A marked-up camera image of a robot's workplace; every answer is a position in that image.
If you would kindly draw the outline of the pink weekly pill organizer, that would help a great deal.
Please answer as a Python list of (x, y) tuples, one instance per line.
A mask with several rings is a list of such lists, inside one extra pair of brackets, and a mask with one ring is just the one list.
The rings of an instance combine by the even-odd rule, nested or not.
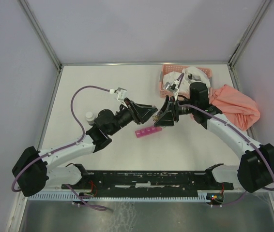
[(135, 131), (135, 135), (137, 138), (142, 138), (157, 132), (162, 131), (162, 127), (155, 127), (155, 126), (150, 126), (150, 127), (146, 127), (140, 130), (136, 130)]

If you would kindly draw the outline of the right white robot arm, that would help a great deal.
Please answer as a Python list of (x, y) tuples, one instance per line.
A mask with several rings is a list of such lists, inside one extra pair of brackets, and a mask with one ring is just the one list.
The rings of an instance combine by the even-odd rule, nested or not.
[(190, 86), (189, 99), (178, 100), (180, 81), (166, 83), (171, 92), (164, 105), (155, 115), (154, 126), (171, 127), (181, 115), (192, 114), (203, 128), (220, 138), (239, 158), (238, 166), (218, 164), (205, 175), (204, 183), (215, 189), (221, 183), (240, 184), (253, 193), (259, 189), (274, 191), (274, 146), (262, 144), (234, 126), (220, 109), (209, 103), (208, 89), (204, 83), (195, 82)]

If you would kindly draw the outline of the amber pill bottle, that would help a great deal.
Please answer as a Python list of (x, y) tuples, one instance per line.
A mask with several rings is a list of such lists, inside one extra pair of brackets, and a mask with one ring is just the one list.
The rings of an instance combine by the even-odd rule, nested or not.
[(160, 118), (160, 115), (159, 115), (159, 114), (155, 114), (155, 115), (153, 115), (152, 117), (153, 117), (153, 120), (154, 120), (154, 121), (158, 121), (159, 118)]

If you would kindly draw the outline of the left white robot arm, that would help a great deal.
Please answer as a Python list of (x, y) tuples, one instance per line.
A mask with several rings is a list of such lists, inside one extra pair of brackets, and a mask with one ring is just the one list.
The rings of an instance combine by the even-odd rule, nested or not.
[(63, 164), (103, 150), (112, 142), (111, 135), (131, 122), (144, 124), (157, 110), (155, 106), (138, 104), (125, 98), (119, 111), (100, 111), (92, 127), (84, 130), (76, 141), (45, 150), (36, 150), (33, 146), (26, 148), (12, 169), (15, 177), (12, 191), (21, 191), (29, 197), (47, 186), (69, 184), (85, 188), (89, 184), (85, 168), (79, 164), (69, 167)]

